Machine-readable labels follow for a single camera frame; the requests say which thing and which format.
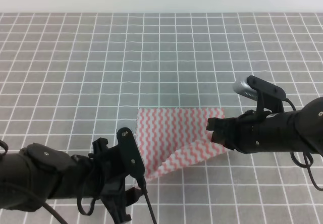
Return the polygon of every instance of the zigzag patterned cloth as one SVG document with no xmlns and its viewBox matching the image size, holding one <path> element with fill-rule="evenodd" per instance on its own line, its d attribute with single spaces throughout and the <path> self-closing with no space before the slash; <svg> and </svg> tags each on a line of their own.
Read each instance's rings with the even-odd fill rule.
<svg viewBox="0 0 323 224">
<path fill-rule="evenodd" d="M 140 108 L 137 144 L 151 181 L 228 151 L 212 143 L 207 119 L 224 118 L 218 108 Z"/>
</svg>

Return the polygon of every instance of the white grid line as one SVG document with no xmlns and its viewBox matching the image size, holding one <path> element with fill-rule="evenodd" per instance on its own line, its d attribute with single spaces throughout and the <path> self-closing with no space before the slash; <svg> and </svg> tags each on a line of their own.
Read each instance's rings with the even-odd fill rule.
<svg viewBox="0 0 323 224">
<path fill-rule="evenodd" d="M 247 48 L 247 44 L 246 44 L 246 41 L 245 41 L 245 38 L 244 38 L 244 35 L 243 34 L 242 34 L 242 38 L 243 38 L 245 47 Z M 249 65 L 250 65 L 250 68 L 251 68 L 251 73 L 252 73 L 252 75 L 254 75 L 254 72 L 253 72 L 253 69 L 252 69 L 252 65 L 251 65 L 251 61 L 250 61 L 249 52 L 247 52 L 247 55 L 248 55 Z M 258 177 L 257 177 L 257 171 L 256 171 L 256 168 L 254 167 L 254 161 L 253 161 L 253 156 L 252 155 L 253 154 L 251 154 L 250 156 L 251 156 L 251 161 L 252 161 L 254 175 L 256 177 L 256 183 L 257 183 L 257 189 L 258 189 L 259 199 L 260 199 L 260 203 L 261 203 L 263 220 L 264 220 L 264 224 L 267 224 L 266 214 L 265 214 L 265 211 L 264 211 L 263 202 L 262 202 L 262 196 L 261 196 L 260 187 L 259 187 L 259 181 L 258 181 Z"/>
<path fill-rule="evenodd" d="M 299 47 L 298 43 L 296 43 L 296 45 L 297 45 L 297 48 L 298 48 L 298 50 L 299 50 L 299 52 L 300 52 L 300 54 L 301 54 L 301 56 L 302 56 L 302 58 L 303 58 L 303 61 L 304 61 L 305 67 L 306 67 L 306 69 L 307 69 L 307 71 L 308 71 L 308 66 L 307 66 L 307 64 L 306 64 L 306 62 L 305 62 L 304 55 L 303 55 L 303 53 L 302 53 L 302 51 L 301 51 L 301 49 L 300 49 L 300 47 Z M 316 88 L 316 86 L 315 86 L 315 84 L 314 84 L 314 81 L 313 81 L 313 79 L 312 79 L 312 76 L 311 76 L 311 74 L 310 74 L 310 73 L 308 73 L 308 74 L 309 74 L 309 76 L 310 76 L 310 78 L 311 78 L 311 81 L 313 82 L 313 86 L 314 86 L 314 88 L 315 88 L 315 90 L 316 90 L 316 92 L 317 92 L 317 95 L 319 96 L 318 90 L 317 90 L 317 88 Z M 305 171 L 304 171 L 304 169 L 303 169 L 303 168 L 302 168 L 301 170 L 302 170 L 302 172 L 303 172 L 303 175 L 304 175 L 305 181 L 306 181 L 306 183 L 307 183 L 307 178 L 306 178 L 306 175 L 305 175 Z M 311 202 L 312 202 L 312 204 L 313 204 L 313 208 L 314 208 L 314 212 L 315 212 L 315 216 L 316 216 L 317 222 L 318 222 L 318 224 L 320 224 L 320 220 L 319 220 L 319 218 L 318 218 L 318 214 L 317 214 L 317 209 L 316 209 L 316 207 L 314 206 L 314 201 L 313 201 L 312 193 L 311 193 L 311 190 L 309 189 L 309 186 L 307 186 L 307 189 L 308 189 L 309 197 L 310 197 Z"/>
<path fill-rule="evenodd" d="M 226 35 L 226 39 L 227 39 L 227 45 L 228 45 L 228 48 L 229 48 L 229 43 L 228 43 L 228 37 Z M 232 67 L 232 70 L 233 70 L 233 77 L 234 77 L 234 81 L 236 81 L 236 75 L 234 73 L 234 67 L 233 67 L 233 62 L 232 62 L 232 58 L 231 58 L 231 54 L 230 54 L 230 61 L 231 61 L 231 67 Z M 241 101 L 240 101 L 240 96 L 238 95 L 238 98 L 239 98 L 239 104 L 240 104 L 240 110 L 241 110 L 241 113 L 243 113 L 242 111 L 242 107 L 241 107 Z M 240 224 L 240 217 L 239 217 L 239 210 L 238 210 L 238 205 L 237 205 L 237 197 L 236 197 L 236 190 L 234 189 L 234 182 L 233 182 L 233 176 L 232 176 L 232 168 L 231 168 L 231 164 L 230 164 L 230 157 L 229 157 L 229 153 L 227 152 L 227 157 L 228 157 L 228 163 L 229 163 L 229 169 L 230 169 L 230 177 L 231 177 L 231 184 L 232 184 L 232 189 L 233 189 L 233 197 L 234 197 L 234 202 L 235 202 L 235 205 L 236 205 L 236 213 L 237 213 L 237 219 L 238 219 L 238 224 Z"/>
<path fill-rule="evenodd" d="M 275 83 L 275 78 L 274 78 L 274 75 L 273 75 L 273 72 L 272 72 L 272 69 L 271 69 L 271 66 L 270 66 L 270 64 L 269 64 L 269 63 L 268 63 L 268 66 L 269 66 L 269 69 L 270 69 L 270 71 L 271 71 L 271 75 L 272 75 L 272 78 L 273 78 L 273 80 L 274 80 L 274 84 L 276 85 L 276 83 Z M 276 154 L 275 154 L 275 153 L 274 153 L 274 158 L 275 158 L 276 165 L 277 165 L 277 168 L 278 168 L 279 178 L 280 178 L 280 180 L 281 180 L 282 184 L 284 184 L 284 182 L 283 182 L 283 178 L 282 178 L 282 174 L 281 174 L 281 171 L 280 171 L 280 169 L 279 169 L 279 165 L 278 165 L 278 162 L 277 162 L 277 158 L 276 158 Z M 286 194 L 286 190 L 285 190 L 285 187 L 284 187 L 284 186 L 283 186 L 283 192 L 284 192 L 284 196 L 285 196 L 286 203 L 288 204 L 287 194 Z M 287 210 L 288 210 L 288 214 L 289 214 L 289 217 L 290 217 L 290 220 L 291 220 L 291 224 L 294 224 L 293 217 L 292 217 L 292 212 L 291 212 L 291 210 L 290 210 L 289 206 L 287 206 Z"/>
<path fill-rule="evenodd" d="M 180 79 L 179 79 L 179 64 L 178 64 L 178 52 L 177 52 L 177 26 L 175 26 L 175 45 L 176 45 L 176 68 L 177 68 L 177 91 L 178 91 L 178 106 L 181 107 L 181 101 L 180 101 Z M 182 176 L 182 195 L 183 195 L 183 204 L 185 204 L 185 186 L 184 186 L 184 170 L 181 169 L 181 176 Z M 185 206 L 183 206 L 183 219 L 184 224 L 186 224 L 186 209 Z"/>
</svg>

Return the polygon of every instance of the gray grid surface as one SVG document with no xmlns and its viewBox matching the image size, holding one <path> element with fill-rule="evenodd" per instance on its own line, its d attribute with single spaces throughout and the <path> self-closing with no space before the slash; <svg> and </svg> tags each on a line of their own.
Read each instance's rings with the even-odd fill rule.
<svg viewBox="0 0 323 224">
<path fill-rule="evenodd" d="M 86 155 L 98 137 L 115 143 L 120 125 L 135 129 L 139 107 L 238 116 L 255 107 L 232 90 L 248 75 L 302 108 L 323 93 L 322 25 L 320 13 L 0 14 L 0 135 L 11 152 L 38 142 Z M 288 154 L 229 152 L 148 191 L 159 224 L 323 222 L 323 194 Z M 101 203 L 84 217 L 75 200 L 48 202 L 68 223 L 112 223 Z M 128 212 L 152 223 L 144 200 Z M 57 223 L 43 209 L 1 210 L 0 222 Z"/>
</svg>

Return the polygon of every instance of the black bracket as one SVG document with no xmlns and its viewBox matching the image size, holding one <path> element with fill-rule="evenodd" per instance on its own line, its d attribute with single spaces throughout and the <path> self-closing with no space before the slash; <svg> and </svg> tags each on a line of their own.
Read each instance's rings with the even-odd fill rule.
<svg viewBox="0 0 323 224">
<path fill-rule="evenodd" d="M 128 128 L 122 128 L 117 133 L 118 144 L 108 148 L 107 139 L 99 138 L 94 141 L 93 158 L 101 170 L 102 189 L 99 194 L 115 224 L 131 221 L 126 213 L 126 207 L 134 204 L 143 195 L 140 189 L 126 190 L 125 178 L 143 176 L 145 167 L 141 159 L 135 138 Z"/>
<path fill-rule="evenodd" d="M 256 113 L 262 113 L 265 108 L 273 114 L 284 112 L 283 100 L 286 99 L 286 93 L 281 87 L 252 75 L 247 78 L 247 83 L 258 94 Z"/>
</svg>

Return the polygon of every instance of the wire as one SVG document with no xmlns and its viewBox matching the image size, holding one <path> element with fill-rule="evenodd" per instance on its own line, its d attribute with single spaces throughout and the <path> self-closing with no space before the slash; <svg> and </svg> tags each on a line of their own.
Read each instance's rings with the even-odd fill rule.
<svg viewBox="0 0 323 224">
<path fill-rule="evenodd" d="M 285 102 L 287 102 L 288 104 L 290 104 L 290 106 L 292 107 L 293 111 L 296 111 L 296 108 L 294 106 L 294 104 L 288 99 L 286 98 L 284 100 Z M 314 163 L 314 159 L 312 157 L 312 155 L 309 153 L 309 152 L 303 152 L 303 157 L 304 157 L 304 161 L 305 161 L 305 164 L 302 164 L 300 163 L 297 158 L 295 157 L 295 153 L 294 152 L 291 152 L 291 158 L 292 158 L 292 161 L 299 167 L 303 168 L 303 169 L 307 169 L 308 171 L 308 175 L 309 175 L 309 178 L 311 179 L 312 181 L 312 184 L 314 185 L 314 187 L 319 190 L 319 191 L 323 191 L 323 188 L 320 188 L 316 182 L 315 182 L 315 179 L 313 177 L 313 174 L 312 174 L 312 170 L 311 170 L 311 166 L 313 165 Z"/>
<path fill-rule="evenodd" d="M 23 194 L 25 194 L 26 196 L 28 196 L 30 199 L 32 199 L 33 201 L 37 202 L 38 204 L 41 204 L 42 207 L 44 207 L 50 214 L 52 214 L 57 221 L 60 224 L 68 224 L 61 215 L 59 215 L 57 213 L 57 211 L 55 211 L 50 205 L 48 205 L 45 201 L 43 201 L 42 199 L 40 199 L 38 196 L 36 196 L 34 193 L 32 193 L 31 191 L 27 190 L 26 188 L 23 188 L 19 185 L 14 185 L 14 184 L 10 184 L 10 183 L 0 183 L 0 186 L 4 186 L 4 187 L 9 187 L 11 189 L 17 190 Z"/>
<path fill-rule="evenodd" d="M 290 101 L 290 99 L 286 98 L 284 101 L 287 102 L 288 104 L 290 104 L 290 106 L 292 107 L 293 111 L 296 111 L 296 108 L 295 108 L 294 104 Z"/>
<path fill-rule="evenodd" d="M 150 212 L 150 215 L 151 215 L 152 222 L 153 222 L 153 224 L 157 224 L 156 217 L 155 217 L 155 215 L 153 213 L 151 203 L 150 203 L 150 200 L 149 200 L 149 197 L 148 197 L 148 191 L 147 191 L 147 187 L 146 187 L 147 183 L 146 183 L 145 177 L 138 178 L 137 183 L 138 183 L 139 188 L 141 189 L 141 192 L 145 196 L 145 199 L 146 199 L 146 202 L 147 202 L 147 205 L 148 205 L 148 209 L 149 209 L 149 212 Z"/>
<path fill-rule="evenodd" d="M 151 215 L 152 222 L 153 222 L 153 224 L 157 224 L 156 217 L 155 217 L 155 215 L 153 213 L 151 203 L 150 203 L 150 200 L 149 200 L 149 197 L 148 197 L 147 189 L 144 188 L 144 190 L 142 190 L 142 192 L 143 192 L 143 195 L 145 196 L 145 199 L 146 199 L 146 202 L 147 202 L 147 205 L 148 205 L 148 209 L 149 209 L 149 212 L 150 212 L 150 215 Z"/>
</svg>

